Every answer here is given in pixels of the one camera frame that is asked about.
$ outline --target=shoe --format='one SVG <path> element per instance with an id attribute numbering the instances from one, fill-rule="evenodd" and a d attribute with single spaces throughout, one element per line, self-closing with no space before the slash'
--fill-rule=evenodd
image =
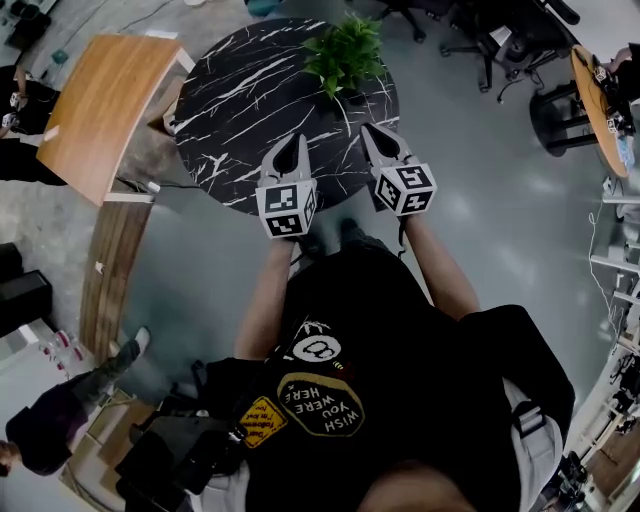
<path id="1" fill-rule="evenodd" d="M 140 347 L 140 355 L 144 354 L 149 343 L 151 343 L 151 333 L 149 332 L 149 329 L 146 327 L 140 327 L 134 339 L 138 342 L 138 346 Z"/>

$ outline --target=wooden table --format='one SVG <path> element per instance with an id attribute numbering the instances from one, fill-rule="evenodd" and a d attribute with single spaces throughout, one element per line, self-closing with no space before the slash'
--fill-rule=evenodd
<path id="1" fill-rule="evenodd" d="M 617 136 L 607 127 L 607 99 L 593 78 L 592 54 L 582 46 L 574 46 L 571 51 L 571 66 L 574 81 L 548 94 L 532 98 L 530 113 L 536 134 L 545 149 L 554 156 L 563 155 L 569 148 L 597 143 L 611 169 L 618 176 L 626 178 L 629 173 L 618 155 Z M 563 119 L 553 102 L 576 92 L 580 94 L 586 115 Z M 568 128 L 588 124 L 591 124 L 593 133 L 567 138 Z"/>
<path id="2" fill-rule="evenodd" d="M 176 62 L 187 72 L 194 67 L 175 40 L 94 37 L 62 89 L 38 160 L 97 206 L 152 202 L 149 194 L 111 189 L 133 131 Z"/>

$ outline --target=yellow badge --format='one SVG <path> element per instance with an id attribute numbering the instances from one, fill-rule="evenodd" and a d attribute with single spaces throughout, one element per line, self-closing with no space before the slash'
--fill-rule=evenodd
<path id="1" fill-rule="evenodd" d="M 244 442 L 255 448 L 287 424 L 287 418 L 266 396 L 261 396 L 245 413 L 240 423 L 247 429 Z"/>

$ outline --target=round wooden table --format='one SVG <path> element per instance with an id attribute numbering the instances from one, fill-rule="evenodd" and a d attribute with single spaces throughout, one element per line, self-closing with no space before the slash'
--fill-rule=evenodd
<path id="1" fill-rule="evenodd" d="M 571 66 L 575 81 L 531 99 L 529 110 L 536 135 L 545 149 L 554 156 L 562 156 L 569 148 L 597 143 L 611 169 L 618 176 L 626 178 L 629 172 L 618 155 L 617 136 L 607 127 L 607 99 L 593 77 L 593 55 L 582 46 L 574 46 L 571 51 Z M 576 92 L 580 95 L 586 115 L 563 119 L 553 102 Z M 567 137 L 567 129 L 588 124 L 591 124 L 593 133 Z"/>

